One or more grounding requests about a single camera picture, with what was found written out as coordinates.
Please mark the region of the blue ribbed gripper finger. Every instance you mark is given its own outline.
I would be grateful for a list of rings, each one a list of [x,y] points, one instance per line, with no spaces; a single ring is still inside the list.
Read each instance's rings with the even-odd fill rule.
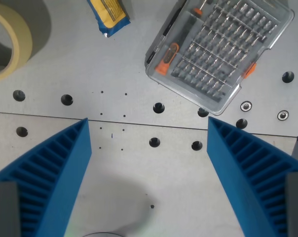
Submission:
[[[207,153],[244,236],[287,237],[285,180],[298,173],[298,160],[214,117]]]
[[[88,119],[56,133],[0,171],[18,186],[23,237],[62,237],[92,155]]]

